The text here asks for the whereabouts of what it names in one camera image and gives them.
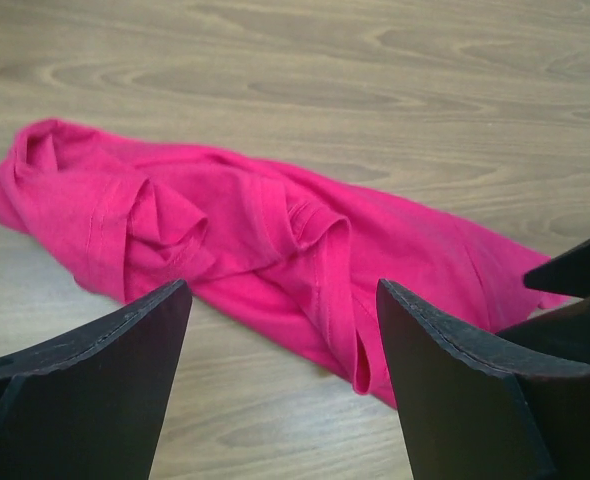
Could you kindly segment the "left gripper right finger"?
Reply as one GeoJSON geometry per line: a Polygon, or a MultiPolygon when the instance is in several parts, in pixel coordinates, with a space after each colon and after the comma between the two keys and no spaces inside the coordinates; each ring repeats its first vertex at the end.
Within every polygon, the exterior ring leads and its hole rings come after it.
{"type": "Polygon", "coordinates": [[[590,479],[590,297],[498,334],[383,280],[377,312],[417,479],[590,479]]]}

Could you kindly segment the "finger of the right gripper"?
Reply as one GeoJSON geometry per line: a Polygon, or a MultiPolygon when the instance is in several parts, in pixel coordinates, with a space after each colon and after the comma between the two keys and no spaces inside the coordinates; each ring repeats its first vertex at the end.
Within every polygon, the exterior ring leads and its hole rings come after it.
{"type": "Polygon", "coordinates": [[[577,298],[590,296],[590,239],[530,270],[523,277],[532,290],[577,298]]]}

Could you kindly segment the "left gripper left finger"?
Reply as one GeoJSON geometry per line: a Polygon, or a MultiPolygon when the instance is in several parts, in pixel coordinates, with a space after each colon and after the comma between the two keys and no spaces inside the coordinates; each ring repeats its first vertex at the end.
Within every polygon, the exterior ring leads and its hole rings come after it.
{"type": "Polygon", "coordinates": [[[0,357],[0,479],[149,477],[192,295],[167,283],[0,357]]]}

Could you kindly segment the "pink t-shirt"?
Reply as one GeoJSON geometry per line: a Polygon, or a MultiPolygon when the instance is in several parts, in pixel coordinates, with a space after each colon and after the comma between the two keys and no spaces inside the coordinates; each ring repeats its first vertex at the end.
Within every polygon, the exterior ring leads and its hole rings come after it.
{"type": "Polygon", "coordinates": [[[523,285],[543,254],[466,219],[290,164],[59,119],[19,131],[0,163],[0,224],[124,303],[183,279],[388,405],[379,280],[491,332],[564,302],[523,285]]]}

